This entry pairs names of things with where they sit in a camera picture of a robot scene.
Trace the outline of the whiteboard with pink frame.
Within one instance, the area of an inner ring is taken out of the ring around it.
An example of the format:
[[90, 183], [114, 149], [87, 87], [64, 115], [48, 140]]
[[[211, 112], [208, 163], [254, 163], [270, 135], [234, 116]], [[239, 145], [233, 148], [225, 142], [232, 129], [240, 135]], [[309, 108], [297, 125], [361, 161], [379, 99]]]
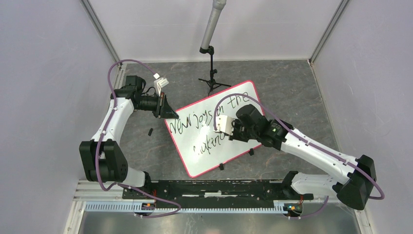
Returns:
[[189, 177], [196, 178], [261, 146], [255, 140], [231, 141], [213, 128], [214, 108], [221, 99], [218, 115], [235, 117], [248, 104], [262, 113], [260, 105], [250, 97], [259, 99], [255, 84], [248, 80], [183, 107], [176, 111], [178, 119], [165, 121]]

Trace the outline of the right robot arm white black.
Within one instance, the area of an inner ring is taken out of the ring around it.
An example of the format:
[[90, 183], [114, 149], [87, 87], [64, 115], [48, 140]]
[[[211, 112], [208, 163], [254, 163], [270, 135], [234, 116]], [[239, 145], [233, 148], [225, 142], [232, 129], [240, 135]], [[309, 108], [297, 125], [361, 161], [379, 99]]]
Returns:
[[312, 194], [336, 196], [355, 210], [364, 210], [376, 183], [374, 160], [342, 154], [311, 138], [283, 120], [268, 120], [252, 104], [239, 109], [235, 118], [225, 120], [225, 134], [230, 140], [256, 140], [262, 146], [297, 156], [326, 172], [307, 175], [289, 172], [281, 186], [288, 199]]

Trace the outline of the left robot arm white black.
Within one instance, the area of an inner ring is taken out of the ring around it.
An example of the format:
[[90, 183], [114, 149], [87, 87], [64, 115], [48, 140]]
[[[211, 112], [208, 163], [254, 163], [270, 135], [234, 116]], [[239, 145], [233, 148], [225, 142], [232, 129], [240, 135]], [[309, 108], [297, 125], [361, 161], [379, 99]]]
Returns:
[[79, 152], [86, 179], [92, 182], [122, 183], [134, 187], [140, 198], [152, 195], [153, 185], [146, 172], [131, 168], [119, 142], [127, 120], [134, 111], [150, 111], [155, 118], [178, 119], [161, 90], [168, 85], [166, 78], [154, 75], [155, 93], [144, 92], [146, 81], [139, 76], [127, 76], [126, 84], [113, 89], [108, 112], [91, 140], [81, 142]]

